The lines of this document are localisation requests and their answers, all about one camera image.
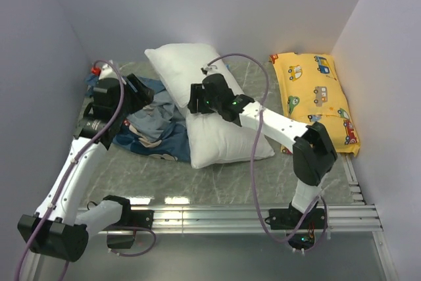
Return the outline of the blue cartoon mouse pillowcase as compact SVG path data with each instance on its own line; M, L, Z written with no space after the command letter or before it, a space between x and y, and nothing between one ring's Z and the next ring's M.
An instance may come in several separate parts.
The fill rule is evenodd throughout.
M135 154L190 163L185 118L160 80L139 80L154 91L153 102L129 115L112 143Z

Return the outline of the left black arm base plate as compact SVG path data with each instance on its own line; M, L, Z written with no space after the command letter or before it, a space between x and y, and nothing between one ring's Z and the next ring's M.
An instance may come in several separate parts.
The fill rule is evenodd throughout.
M131 249L138 232L146 232L152 235L153 244L156 237L151 233L155 212L151 209L131 211L125 224L116 223L106 228L107 247L114 253L118 250Z

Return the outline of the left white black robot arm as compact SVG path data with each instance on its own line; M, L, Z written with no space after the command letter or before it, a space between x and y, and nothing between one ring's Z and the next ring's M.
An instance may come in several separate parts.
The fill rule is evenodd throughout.
M108 195L94 208L79 213L89 179L121 129L124 119L153 100L154 92L130 74L100 79L93 100L79 121L65 164L48 196L33 215L22 215L17 228L30 251L76 262L88 241L100 231L133 226L130 200Z

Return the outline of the white pillow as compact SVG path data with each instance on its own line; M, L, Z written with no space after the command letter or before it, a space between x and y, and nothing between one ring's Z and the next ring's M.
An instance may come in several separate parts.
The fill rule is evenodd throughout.
M217 113L193 115L187 109L191 85L205 78L201 67L219 57L216 49L204 43L173 43L144 53L186 119L191 166L249 161L254 130L226 122Z

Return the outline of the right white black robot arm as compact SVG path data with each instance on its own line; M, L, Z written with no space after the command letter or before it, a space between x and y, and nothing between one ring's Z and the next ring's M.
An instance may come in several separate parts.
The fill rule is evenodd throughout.
M337 160L337 153L326 127L308 125L264 107L252 97L235 94L221 74L207 76L192 84L187 105L192 114L217 113L225 121L250 128L257 136L277 141L293 156L297 187L291 201L290 221L297 228L312 222L312 209L321 193L323 179Z

